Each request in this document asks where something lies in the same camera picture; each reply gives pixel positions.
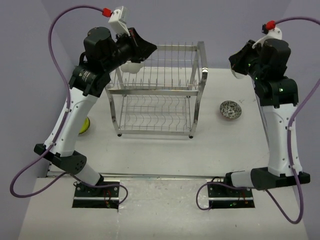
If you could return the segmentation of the white scalloped bowl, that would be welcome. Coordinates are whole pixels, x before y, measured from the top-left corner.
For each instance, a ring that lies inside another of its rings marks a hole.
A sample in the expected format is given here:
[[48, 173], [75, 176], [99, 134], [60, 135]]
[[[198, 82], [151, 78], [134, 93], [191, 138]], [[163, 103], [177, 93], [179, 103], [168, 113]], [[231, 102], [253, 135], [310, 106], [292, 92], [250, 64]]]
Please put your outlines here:
[[137, 74], [143, 66], [144, 66], [143, 62], [136, 63], [136, 62], [127, 61], [126, 63], [120, 66], [120, 70], [123, 73]]

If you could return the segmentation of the green square bowl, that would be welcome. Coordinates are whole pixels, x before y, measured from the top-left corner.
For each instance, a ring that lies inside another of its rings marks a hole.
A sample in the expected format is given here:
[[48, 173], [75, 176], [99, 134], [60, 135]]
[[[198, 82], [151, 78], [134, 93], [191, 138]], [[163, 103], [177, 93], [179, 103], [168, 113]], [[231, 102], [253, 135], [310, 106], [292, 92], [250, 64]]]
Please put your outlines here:
[[230, 67], [231, 73], [232, 75], [236, 78], [236, 79], [243, 79], [244, 77], [247, 76], [245, 70], [239, 66], [236, 65], [232, 65]]

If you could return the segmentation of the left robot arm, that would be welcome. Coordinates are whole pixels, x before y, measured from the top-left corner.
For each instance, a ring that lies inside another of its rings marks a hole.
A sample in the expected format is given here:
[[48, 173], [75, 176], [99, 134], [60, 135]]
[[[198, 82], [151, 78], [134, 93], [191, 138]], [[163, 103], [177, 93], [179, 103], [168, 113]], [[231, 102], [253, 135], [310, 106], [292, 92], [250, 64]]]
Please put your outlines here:
[[116, 40], [106, 27], [95, 27], [88, 32], [83, 41], [84, 52], [67, 84], [64, 109], [51, 135], [34, 147], [36, 154], [86, 183], [87, 192], [94, 197], [103, 193], [103, 177], [75, 150], [79, 132], [91, 108], [110, 83], [110, 73], [128, 61], [143, 62], [157, 49], [133, 27], [128, 31]]

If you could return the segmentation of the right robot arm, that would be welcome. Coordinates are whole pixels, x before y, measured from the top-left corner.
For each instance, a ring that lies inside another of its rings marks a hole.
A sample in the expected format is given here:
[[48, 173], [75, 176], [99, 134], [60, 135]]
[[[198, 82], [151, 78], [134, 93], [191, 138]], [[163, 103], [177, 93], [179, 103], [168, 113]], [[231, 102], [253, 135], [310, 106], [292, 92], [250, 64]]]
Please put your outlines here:
[[298, 85], [285, 75], [290, 54], [286, 41], [269, 38], [263, 43], [249, 40], [229, 57], [235, 73], [253, 80], [264, 120], [269, 160], [266, 167], [227, 173], [223, 184], [227, 196], [235, 196], [241, 188], [269, 190], [311, 181], [310, 174], [303, 171], [297, 148], [293, 115], [298, 109]]

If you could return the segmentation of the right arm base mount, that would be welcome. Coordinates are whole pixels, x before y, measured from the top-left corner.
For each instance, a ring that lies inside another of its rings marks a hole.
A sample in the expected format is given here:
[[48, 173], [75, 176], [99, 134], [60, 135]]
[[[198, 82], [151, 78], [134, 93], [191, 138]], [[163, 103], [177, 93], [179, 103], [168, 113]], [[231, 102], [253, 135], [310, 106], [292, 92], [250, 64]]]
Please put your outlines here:
[[210, 209], [247, 209], [255, 208], [251, 189], [230, 189], [219, 184], [207, 186]]

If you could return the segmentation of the green round bowl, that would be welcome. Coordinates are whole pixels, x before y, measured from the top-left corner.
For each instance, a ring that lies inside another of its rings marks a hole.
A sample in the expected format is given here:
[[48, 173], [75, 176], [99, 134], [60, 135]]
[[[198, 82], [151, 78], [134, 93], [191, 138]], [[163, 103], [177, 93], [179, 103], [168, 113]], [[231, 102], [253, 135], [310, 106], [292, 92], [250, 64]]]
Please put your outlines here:
[[82, 135], [84, 134], [85, 132], [88, 131], [88, 129], [90, 128], [90, 125], [91, 125], [91, 121], [90, 121], [90, 118], [89, 117], [86, 117], [85, 120], [84, 120], [84, 123], [79, 131], [79, 135]]

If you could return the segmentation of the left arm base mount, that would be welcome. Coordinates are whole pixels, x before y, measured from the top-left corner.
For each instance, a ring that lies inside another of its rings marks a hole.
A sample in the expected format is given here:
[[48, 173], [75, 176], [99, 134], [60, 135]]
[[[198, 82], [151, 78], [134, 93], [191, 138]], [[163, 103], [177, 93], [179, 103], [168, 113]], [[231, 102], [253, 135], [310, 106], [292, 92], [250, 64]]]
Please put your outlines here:
[[91, 188], [75, 181], [72, 208], [119, 209], [119, 181], [104, 181], [101, 185], [116, 185], [107, 188]]

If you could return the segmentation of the pink floral bowl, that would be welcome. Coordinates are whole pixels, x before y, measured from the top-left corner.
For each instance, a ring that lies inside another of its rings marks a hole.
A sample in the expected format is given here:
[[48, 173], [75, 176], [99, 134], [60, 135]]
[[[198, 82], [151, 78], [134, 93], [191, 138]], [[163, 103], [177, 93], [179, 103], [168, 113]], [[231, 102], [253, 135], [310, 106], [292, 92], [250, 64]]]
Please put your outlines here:
[[242, 115], [242, 108], [237, 102], [226, 100], [220, 104], [219, 112], [226, 119], [235, 120]]

